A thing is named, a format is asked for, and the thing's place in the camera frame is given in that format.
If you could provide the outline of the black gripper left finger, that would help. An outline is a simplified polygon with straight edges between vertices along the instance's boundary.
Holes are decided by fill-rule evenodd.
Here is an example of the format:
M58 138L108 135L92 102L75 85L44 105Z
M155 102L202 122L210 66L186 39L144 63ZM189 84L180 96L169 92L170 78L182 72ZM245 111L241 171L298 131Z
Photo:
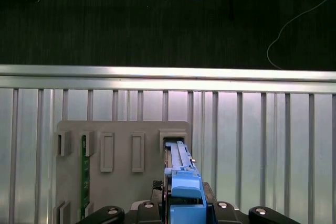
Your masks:
M89 214L79 223L164 223L162 196L163 182L155 180L150 200L135 202L128 212L121 207L105 206Z

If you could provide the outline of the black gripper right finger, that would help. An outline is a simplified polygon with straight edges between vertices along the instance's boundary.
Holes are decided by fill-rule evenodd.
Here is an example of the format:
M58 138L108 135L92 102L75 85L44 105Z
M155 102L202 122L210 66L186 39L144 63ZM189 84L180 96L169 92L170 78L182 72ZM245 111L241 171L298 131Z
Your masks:
M203 182L207 202L206 223L242 223L242 224L290 224L297 221L264 206L249 209L248 214L236 209L232 204L218 201L207 182Z

